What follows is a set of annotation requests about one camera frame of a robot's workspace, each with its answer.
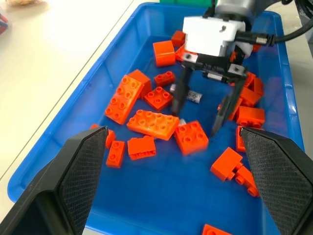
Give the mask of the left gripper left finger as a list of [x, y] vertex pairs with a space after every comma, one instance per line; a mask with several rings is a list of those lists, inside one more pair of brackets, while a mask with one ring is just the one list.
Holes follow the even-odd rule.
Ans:
[[0, 224], [2, 235], [80, 235], [101, 175], [108, 128], [69, 138]]

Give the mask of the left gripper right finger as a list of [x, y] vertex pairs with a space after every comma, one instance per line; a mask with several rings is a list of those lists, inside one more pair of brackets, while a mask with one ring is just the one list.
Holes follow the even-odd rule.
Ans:
[[240, 130], [250, 169], [271, 218], [283, 235], [313, 233], [313, 161], [291, 139]]

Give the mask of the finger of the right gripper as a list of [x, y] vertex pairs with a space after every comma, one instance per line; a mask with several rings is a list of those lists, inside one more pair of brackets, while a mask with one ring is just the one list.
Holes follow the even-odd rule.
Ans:
[[228, 85], [234, 84], [233, 90], [230, 94], [228, 94], [221, 103], [221, 107], [218, 110], [216, 119], [212, 126], [211, 136], [214, 136], [218, 133], [218, 131], [222, 128], [224, 123], [228, 120], [229, 116], [233, 113], [238, 100], [240, 98], [240, 94], [244, 87], [247, 75], [234, 75], [231, 77], [223, 78], [222, 81], [225, 81]]
[[193, 69], [191, 67], [183, 67], [179, 80], [176, 83], [176, 88], [173, 93], [172, 115], [178, 117], [182, 110], [186, 98], [189, 93], [189, 81]]

